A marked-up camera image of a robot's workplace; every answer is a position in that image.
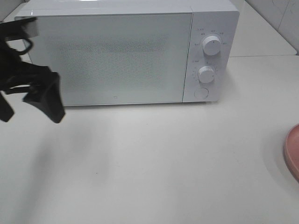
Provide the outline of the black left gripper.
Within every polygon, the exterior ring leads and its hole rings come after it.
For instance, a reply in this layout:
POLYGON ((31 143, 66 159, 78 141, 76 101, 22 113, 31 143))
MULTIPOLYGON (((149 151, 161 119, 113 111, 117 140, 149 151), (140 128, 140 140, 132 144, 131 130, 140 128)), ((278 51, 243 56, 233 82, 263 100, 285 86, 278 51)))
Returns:
MULTIPOLYGON (((65 116, 60 96, 60 76, 49 67, 26 63, 21 56, 34 46, 22 29, 24 19, 0 24, 0 89, 6 93, 27 92, 23 102, 42 111, 54 123, 65 116), (22 40, 24 50, 9 46, 9 41, 22 40)), ((8 122, 14 115, 10 104, 0 94, 0 120, 8 122)))

